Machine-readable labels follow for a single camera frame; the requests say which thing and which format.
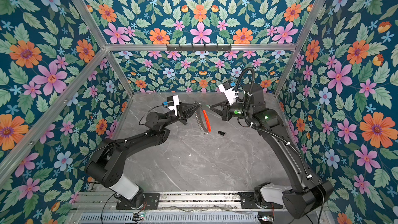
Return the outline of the metal keyring holder red handle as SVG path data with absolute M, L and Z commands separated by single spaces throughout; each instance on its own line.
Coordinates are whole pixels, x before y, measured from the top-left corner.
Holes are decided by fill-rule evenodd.
M 195 118 L 197 120 L 198 127 L 202 131 L 202 133 L 204 135 L 209 134 L 211 132 L 211 124 L 206 111 L 199 107 L 195 111 Z

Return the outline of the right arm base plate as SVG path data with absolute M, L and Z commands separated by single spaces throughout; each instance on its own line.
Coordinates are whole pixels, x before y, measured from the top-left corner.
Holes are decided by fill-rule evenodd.
M 277 203 L 266 202 L 258 192 L 238 192 L 243 209 L 282 209 Z

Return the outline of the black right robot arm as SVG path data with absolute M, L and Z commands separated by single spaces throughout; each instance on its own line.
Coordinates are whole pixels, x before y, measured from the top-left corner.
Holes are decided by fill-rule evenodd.
M 271 147 L 287 173 L 290 185 L 262 183 L 254 189 L 258 207 L 276 203 L 300 219 L 317 208 L 323 208 L 334 192 L 332 183 L 322 180 L 305 162 L 296 141 L 291 139 L 281 116 L 266 106 L 264 92 L 255 83 L 255 72 L 246 68 L 232 79 L 218 85 L 226 100 L 210 106 L 223 121 L 237 118 L 245 127 L 255 130 Z

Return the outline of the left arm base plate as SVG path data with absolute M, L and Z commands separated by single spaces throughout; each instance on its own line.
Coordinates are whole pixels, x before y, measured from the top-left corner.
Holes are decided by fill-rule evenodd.
M 160 202 L 159 193 L 138 193 L 131 200 L 116 196 L 117 210 L 154 210 L 158 208 Z

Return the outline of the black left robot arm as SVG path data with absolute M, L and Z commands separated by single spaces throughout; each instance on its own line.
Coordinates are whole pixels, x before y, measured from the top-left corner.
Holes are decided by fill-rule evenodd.
M 86 165 L 85 172 L 102 186 L 111 189 L 121 199 L 133 202 L 143 201 L 143 190 L 124 175 L 126 160 L 132 155 L 154 146 L 163 144 L 169 137 L 167 126 L 187 120 L 201 107 L 200 103 L 179 103 L 175 109 L 166 113 L 149 112 L 146 115 L 147 131 L 119 140 L 106 138 L 101 141 L 97 150 Z

